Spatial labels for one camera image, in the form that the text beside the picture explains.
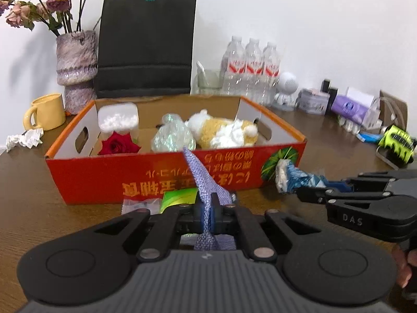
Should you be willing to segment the person's right hand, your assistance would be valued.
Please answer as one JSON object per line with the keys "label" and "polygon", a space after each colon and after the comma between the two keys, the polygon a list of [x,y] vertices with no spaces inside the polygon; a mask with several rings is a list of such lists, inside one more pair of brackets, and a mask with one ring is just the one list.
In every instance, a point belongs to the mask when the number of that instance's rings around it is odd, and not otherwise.
{"label": "person's right hand", "polygon": [[404,251],[399,244],[392,248],[391,255],[397,267],[396,284],[403,290],[407,300],[416,301],[416,250]]}

